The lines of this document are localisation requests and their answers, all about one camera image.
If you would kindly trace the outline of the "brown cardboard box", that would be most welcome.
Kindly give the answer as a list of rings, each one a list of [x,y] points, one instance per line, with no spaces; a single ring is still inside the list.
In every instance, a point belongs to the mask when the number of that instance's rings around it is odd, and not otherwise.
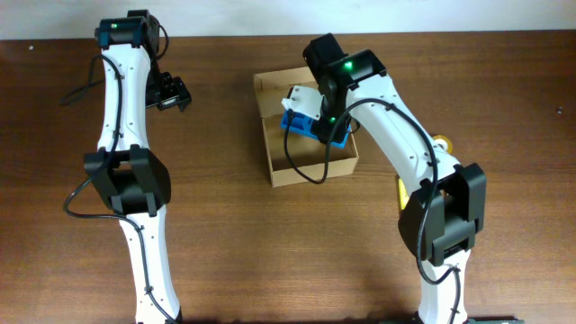
[[[285,135],[281,128],[284,115],[281,101],[293,86],[316,88],[317,83],[311,72],[306,67],[265,72],[253,75],[253,83],[271,185],[280,187],[306,181],[293,170],[286,154],[291,156],[291,160],[306,176],[320,180],[323,176],[326,146],[297,133]]]

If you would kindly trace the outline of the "yellow highlighter pen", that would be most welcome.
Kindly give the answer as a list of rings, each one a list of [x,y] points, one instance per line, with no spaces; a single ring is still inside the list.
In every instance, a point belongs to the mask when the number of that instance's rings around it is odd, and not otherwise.
[[[397,189],[399,208],[403,211],[409,202],[410,196],[408,195],[405,184],[399,176],[397,177]]]

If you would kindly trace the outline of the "yellow adhesive tape roll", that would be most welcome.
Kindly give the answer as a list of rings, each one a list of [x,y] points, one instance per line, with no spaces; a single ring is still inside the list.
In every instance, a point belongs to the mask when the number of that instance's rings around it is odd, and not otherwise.
[[[453,152],[454,145],[448,137],[437,134],[433,136],[432,139],[434,140],[434,149],[442,149],[447,154],[451,154]]]

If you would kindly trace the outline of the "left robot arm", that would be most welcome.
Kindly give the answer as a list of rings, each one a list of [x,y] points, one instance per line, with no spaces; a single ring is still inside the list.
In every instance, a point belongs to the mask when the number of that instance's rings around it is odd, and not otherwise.
[[[147,109],[184,110],[192,101],[182,78],[159,68],[165,33],[146,9],[103,19],[94,31],[104,65],[104,120],[96,151],[85,154],[85,171],[124,233],[138,323],[182,320],[166,243],[170,175],[149,147],[146,126]]]

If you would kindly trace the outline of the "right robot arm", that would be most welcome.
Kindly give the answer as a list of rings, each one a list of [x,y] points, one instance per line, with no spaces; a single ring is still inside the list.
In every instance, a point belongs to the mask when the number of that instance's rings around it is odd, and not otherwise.
[[[330,149],[358,122],[404,183],[400,236],[415,257],[421,284],[419,323],[466,323],[464,273],[483,229],[487,178],[434,141],[402,101],[384,64],[369,49],[346,54],[328,33],[302,56],[317,88],[295,86],[288,116],[311,120],[310,135]]]

